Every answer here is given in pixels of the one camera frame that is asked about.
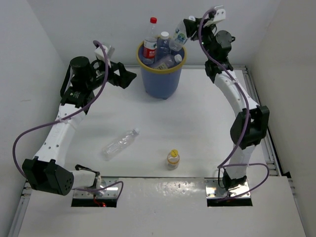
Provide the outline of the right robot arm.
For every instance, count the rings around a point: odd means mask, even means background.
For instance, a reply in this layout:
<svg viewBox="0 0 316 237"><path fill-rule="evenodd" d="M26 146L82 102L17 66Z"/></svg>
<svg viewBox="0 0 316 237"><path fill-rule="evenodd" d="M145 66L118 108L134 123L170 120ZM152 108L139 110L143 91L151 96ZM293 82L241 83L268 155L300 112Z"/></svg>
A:
<svg viewBox="0 0 316 237"><path fill-rule="evenodd" d="M216 25L207 25L207 20L201 18L191 16L184 25L187 37L200 41L208 58L206 74L222 91L236 116L230 129L233 150L218 166L224 171L222 188L228 191L245 183L251 155L266 136L270 111L255 102L236 78L228 58L235 37L227 31L213 33Z"/></svg>

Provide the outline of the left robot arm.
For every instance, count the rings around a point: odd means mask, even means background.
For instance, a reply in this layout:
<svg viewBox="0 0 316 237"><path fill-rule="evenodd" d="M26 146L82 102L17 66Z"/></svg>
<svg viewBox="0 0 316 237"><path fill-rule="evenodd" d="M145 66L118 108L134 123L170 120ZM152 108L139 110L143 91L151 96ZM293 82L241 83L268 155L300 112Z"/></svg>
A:
<svg viewBox="0 0 316 237"><path fill-rule="evenodd" d="M32 189L67 195L72 189L90 192L100 190L101 175L98 171L76 165L74 170L64 168L66 153L73 136L87 115L96 96L93 91L107 81L123 89L137 77L124 64L102 60L90 62L78 56L70 61L60 94L59 111L51 130L33 159L26 159L22 170Z"/></svg>

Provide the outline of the water bottle blue white label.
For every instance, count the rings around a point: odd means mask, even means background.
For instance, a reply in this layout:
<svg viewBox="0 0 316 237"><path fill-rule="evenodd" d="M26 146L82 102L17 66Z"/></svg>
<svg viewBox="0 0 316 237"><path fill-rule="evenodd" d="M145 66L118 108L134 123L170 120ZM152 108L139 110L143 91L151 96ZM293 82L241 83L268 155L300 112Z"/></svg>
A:
<svg viewBox="0 0 316 237"><path fill-rule="evenodd" d="M189 16L190 20L196 20L194 16ZM174 35L171 37L169 47L173 51L179 51L188 40L183 20L180 21L175 29Z"/></svg>

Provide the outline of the red cap red label bottle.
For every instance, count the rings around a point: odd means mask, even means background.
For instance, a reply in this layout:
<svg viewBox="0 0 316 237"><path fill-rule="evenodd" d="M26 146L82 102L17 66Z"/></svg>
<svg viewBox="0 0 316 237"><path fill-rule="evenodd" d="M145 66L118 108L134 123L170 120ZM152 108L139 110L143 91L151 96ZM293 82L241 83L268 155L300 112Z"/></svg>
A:
<svg viewBox="0 0 316 237"><path fill-rule="evenodd" d="M151 17L148 29L143 42L143 63L151 65L154 63L156 48L157 48L157 34L156 34L157 18Z"/></svg>

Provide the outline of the clear unlabelled plastic bottle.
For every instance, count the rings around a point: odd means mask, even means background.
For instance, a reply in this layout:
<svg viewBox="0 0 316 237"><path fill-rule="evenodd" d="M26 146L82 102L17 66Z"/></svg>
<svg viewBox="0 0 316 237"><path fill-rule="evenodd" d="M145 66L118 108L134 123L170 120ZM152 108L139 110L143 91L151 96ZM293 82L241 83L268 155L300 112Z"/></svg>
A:
<svg viewBox="0 0 316 237"><path fill-rule="evenodd" d="M121 134L120 136L118 136L117 138L115 138L113 141L111 141L109 144L107 144L106 146L102 148L101 150L102 157L106 161L113 159L116 155L118 155L128 146L130 146L139 134L140 134L140 131L137 128L128 130L125 133Z"/></svg>

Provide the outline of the cream translucent plastic bottle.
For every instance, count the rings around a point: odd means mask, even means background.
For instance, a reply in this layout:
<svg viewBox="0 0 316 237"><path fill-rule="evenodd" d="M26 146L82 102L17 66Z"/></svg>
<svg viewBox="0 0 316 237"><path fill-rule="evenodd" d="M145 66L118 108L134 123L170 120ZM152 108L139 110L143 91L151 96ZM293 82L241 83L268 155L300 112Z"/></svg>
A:
<svg viewBox="0 0 316 237"><path fill-rule="evenodd" d="M161 58L167 56L168 54L170 54L169 33L161 32L160 37L158 38L158 41L157 41L155 61L160 60Z"/></svg>

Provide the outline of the pineapple juice bottle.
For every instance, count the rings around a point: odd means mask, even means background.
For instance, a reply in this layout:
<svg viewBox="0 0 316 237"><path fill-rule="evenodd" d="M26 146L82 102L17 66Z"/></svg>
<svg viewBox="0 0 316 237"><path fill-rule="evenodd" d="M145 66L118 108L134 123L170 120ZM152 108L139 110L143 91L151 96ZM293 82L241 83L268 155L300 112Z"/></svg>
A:
<svg viewBox="0 0 316 237"><path fill-rule="evenodd" d="M180 54L168 54L151 65L151 68L157 70L166 70L173 68L182 62L183 58Z"/></svg>

